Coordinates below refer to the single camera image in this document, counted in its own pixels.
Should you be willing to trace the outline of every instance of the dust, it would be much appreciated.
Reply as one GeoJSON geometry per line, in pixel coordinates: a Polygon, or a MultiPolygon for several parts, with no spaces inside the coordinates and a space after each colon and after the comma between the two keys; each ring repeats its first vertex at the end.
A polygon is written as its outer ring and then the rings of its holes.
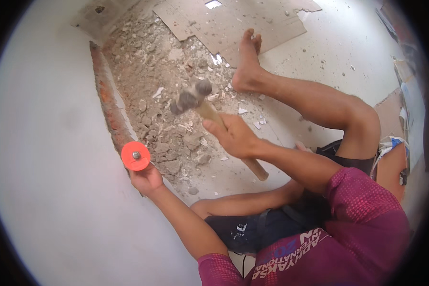
{"type": "Polygon", "coordinates": [[[195,78],[211,81],[213,91],[206,100],[218,112],[237,114],[250,99],[232,89],[235,69],[226,67],[225,60],[215,65],[216,55],[196,37],[178,41],[155,14],[143,19],[131,10],[116,27],[102,51],[132,128],[159,171],[176,189],[188,189],[193,180],[203,180],[200,166],[219,160],[224,152],[194,111],[173,115],[172,100],[195,78]]]}

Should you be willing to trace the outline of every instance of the hammer head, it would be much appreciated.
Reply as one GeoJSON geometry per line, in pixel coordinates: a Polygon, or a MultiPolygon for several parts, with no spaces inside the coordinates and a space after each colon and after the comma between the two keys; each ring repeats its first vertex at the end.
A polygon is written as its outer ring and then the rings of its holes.
{"type": "Polygon", "coordinates": [[[211,82],[208,80],[198,80],[189,89],[184,89],[176,102],[170,105],[170,111],[173,114],[179,115],[186,112],[188,109],[196,108],[202,104],[205,96],[211,93],[211,82]]]}

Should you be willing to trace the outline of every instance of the person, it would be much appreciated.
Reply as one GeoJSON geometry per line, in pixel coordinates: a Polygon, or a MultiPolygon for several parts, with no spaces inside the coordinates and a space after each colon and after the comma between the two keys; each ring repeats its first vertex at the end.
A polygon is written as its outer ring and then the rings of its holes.
{"type": "Polygon", "coordinates": [[[305,119],[344,131],[343,139],[307,152],[259,139],[239,116],[221,114],[227,128],[203,121],[226,152],[269,162],[292,180],[272,191],[196,202],[190,208],[164,184],[153,164],[130,171],[199,263],[203,285],[377,285],[387,281],[409,241],[396,198],[367,175],[378,151],[380,122],[359,98],[321,83],[286,78],[259,64],[262,39],[253,29],[240,42],[232,79],[238,92],[257,92],[305,119]],[[256,256],[245,278],[228,250],[256,256]]]}

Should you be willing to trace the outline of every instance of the black shorts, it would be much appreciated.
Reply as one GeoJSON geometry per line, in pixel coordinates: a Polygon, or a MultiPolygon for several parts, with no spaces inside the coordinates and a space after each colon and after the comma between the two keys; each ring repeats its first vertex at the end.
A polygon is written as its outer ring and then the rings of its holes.
{"type": "MultiPolygon", "coordinates": [[[[374,158],[358,160],[336,156],[341,141],[317,148],[316,153],[344,167],[358,168],[369,175],[374,158]]],[[[323,227],[324,222],[330,218],[331,208],[326,198],[304,190],[297,203],[280,209],[268,209],[262,214],[244,216],[213,215],[205,221],[230,251],[255,254],[282,238],[323,227]]]]}

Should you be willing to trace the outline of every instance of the cable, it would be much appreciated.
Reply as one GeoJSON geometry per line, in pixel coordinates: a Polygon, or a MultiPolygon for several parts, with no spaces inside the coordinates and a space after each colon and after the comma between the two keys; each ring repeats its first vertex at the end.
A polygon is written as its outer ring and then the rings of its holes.
{"type": "MultiPolygon", "coordinates": [[[[236,255],[242,255],[242,254],[237,253],[237,252],[235,252],[235,251],[233,251],[233,253],[235,253],[236,255]]],[[[241,266],[241,276],[242,276],[243,278],[245,278],[245,260],[246,260],[246,255],[245,255],[245,257],[243,257],[243,264],[242,264],[242,266],[241,266]]]]}
{"type": "Polygon", "coordinates": [[[245,279],[245,260],[246,260],[246,255],[245,257],[243,257],[243,266],[241,267],[241,276],[243,277],[243,279],[245,279]]]}

